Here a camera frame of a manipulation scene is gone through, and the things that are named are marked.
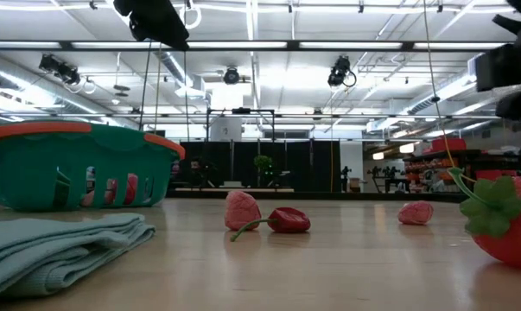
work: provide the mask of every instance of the strawberry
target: strawberry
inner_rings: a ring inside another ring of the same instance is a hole
[[[468,218],[466,231],[483,251],[521,268],[521,177],[479,180],[472,193],[461,179],[461,169],[449,172],[469,196],[460,204],[461,213]]]

